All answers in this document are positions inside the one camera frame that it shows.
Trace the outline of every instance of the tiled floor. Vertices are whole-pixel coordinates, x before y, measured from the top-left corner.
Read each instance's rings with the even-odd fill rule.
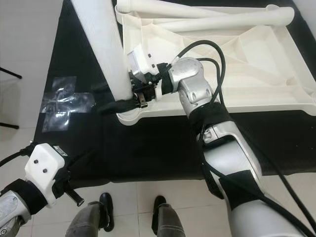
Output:
[[[23,75],[23,80],[0,73],[0,121],[20,130],[0,128],[0,159],[33,138],[49,60],[61,10],[61,0],[0,0],[0,65]],[[27,157],[0,168],[0,189],[23,178]],[[316,216],[316,175],[288,177],[298,195]],[[265,177],[267,190],[306,222],[277,177]],[[164,195],[180,216],[187,236],[230,237],[225,203],[211,195],[204,181],[160,181],[107,184],[78,190],[86,202],[102,192],[114,200],[115,229],[107,237],[150,237],[153,202]],[[79,208],[67,196],[53,209],[44,209],[23,226],[19,237],[63,236]]]

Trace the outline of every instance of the chair leg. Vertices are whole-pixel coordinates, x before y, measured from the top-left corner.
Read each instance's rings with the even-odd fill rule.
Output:
[[[13,128],[13,129],[19,129],[20,128],[18,125],[12,125],[12,124],[8,124],[8,123],[4,123],[4,122],[0,122],[0,126],[1,127],[9,127],[9,128]]]
[[[18,74],[16,74],[16,73],[13,73],[13,72],[11,72],[11,71],[9,71],[9,70],[7,70],[7,69],[0,68],[0,71],[3,71],[3,72],[5,72],[5,73],[8,73],[8,74],[10,74],[10,75],[12,75],[12,76],[14,76],[14,77],[19,78],[19,79],[22,79],[22,76],[21,76],[21,75],[18,75]]]

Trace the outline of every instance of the black shoe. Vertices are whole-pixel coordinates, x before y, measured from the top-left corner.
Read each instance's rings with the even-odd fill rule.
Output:
[[[157,196],[154,203],[154,213],[152,221],[152,230],[155,235],[158,232],[158,208],[161,204],[167,203],[166,199],[163,196]]]
[[[100,196],[100,203],[103,204],[103,209],[101,209],[101,226],[106,232],[110,232],[114,228],[114,218],[113,218],[113,201],[109,193],[103,193]]]

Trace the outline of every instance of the black cloth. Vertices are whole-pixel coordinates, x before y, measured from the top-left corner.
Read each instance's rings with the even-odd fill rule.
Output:
[[[316,42],[292,0],[173,0],[187,5],[292,6],[295,18],[288,29],[316,78]],[[92,84],[105,80],[70,0],[64,0],[48,70],[45,92],[54,77],[77,76],[75,92],[90,92]],[[98,102],[113,101],[111,93]],[[231,114],[239,126],[251,133],[260,149],[285,174],[316,171],[316,118],[302,111]],[[72,170],[79,186],[107,181],[201,179],[200,162],[185,116],[142,118],[136,125],[122,125],[116,115],[95,111],[71,114],[69,129],[42,132],[45,114],[39,114],[34,140],[59,145],[69,156],[91,152],[90,158]],[[260,159],[265,175],[274,174]]]

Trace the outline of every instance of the table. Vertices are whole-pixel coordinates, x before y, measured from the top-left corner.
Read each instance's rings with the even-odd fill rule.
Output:
[[[274,3],[292,6],[295,19],[288,29],[316,78],[316,41],[292,0],[173,0],[187,5],[264,7]],[[64,0],[48,70],[45,92],[54,77],[77,76],[75,92],[90,92],[104,81],[70,0]],[[113,101],[111,93],[97,101]],[[34,140],[59,145],[69,156],[86,154],[72,171],[73,187],[112,182],[202,179],[200,162],[185,116],[143,118],[134,126],[122,125],[116,115],[71,114],[67,131],[43,133],[45,114],[39,114]],[[302,111],[232,114],[251,132],[284,174],[316,171],[316,118]],[[275,172],[257,153],[264,175]]]

